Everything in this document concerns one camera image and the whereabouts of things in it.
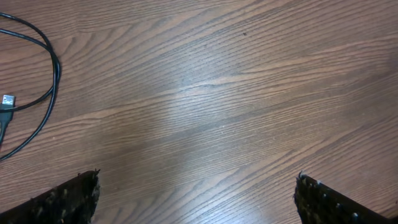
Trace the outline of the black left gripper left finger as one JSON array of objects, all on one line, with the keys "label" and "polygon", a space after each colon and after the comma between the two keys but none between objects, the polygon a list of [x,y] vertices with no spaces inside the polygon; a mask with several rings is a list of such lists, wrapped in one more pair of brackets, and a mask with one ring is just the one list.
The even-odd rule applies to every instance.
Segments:
[{"label": "black left gripper left finger", "polygon": [[89,170],[1,213],[2,224],[89,224],[100,197],[98,170]]}]

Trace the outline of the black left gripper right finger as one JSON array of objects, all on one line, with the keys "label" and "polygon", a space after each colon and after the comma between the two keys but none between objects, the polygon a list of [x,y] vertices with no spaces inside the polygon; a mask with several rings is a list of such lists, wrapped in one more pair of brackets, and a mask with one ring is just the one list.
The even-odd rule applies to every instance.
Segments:
[{"label": "black left gripper right finger", "polygon": [[300,172],[294,203],[303,224],[397,224]]}]

